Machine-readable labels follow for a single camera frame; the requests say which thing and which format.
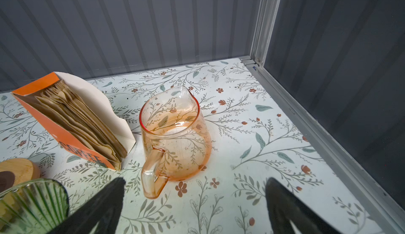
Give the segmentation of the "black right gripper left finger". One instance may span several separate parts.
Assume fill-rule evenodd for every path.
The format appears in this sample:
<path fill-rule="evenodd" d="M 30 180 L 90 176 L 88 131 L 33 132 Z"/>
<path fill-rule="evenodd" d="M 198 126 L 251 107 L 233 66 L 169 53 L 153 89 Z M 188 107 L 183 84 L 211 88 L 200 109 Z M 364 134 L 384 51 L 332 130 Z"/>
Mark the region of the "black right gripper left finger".
<path fill-rule="evenodd" d="M 114 234 L 123 208 L 126 181 L 116 178 L 52 229 L 51 234 Z"/>

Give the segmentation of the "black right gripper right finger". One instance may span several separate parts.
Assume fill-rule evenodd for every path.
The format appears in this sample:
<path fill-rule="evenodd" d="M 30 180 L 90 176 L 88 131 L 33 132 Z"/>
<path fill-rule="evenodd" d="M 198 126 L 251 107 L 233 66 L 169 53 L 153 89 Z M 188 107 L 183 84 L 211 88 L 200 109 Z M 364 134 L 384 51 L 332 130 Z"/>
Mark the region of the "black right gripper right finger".
<path fill-rule="evenodd" d="M 275 178 L 267 180 L 265 198 L 271 227 L 275 234 L 295 233 L 292 225 L 295 225 L 302 234 L 339 233 Z"/>

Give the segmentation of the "orange glass carafe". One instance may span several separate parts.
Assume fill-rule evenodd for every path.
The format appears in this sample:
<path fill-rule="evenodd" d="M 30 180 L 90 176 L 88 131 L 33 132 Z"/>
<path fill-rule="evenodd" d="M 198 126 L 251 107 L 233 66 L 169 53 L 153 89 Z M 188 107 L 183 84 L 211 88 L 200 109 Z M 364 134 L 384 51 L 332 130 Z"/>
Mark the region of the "orange glass carafe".
<path fill-rule="evenodd" d="M 146 161 L 145 197 L 156 199 L 169 181 L 184 181 L 207 164 L 212 140 L 197 99 L 184 86 L 150 98 L 139 115 Z"/>

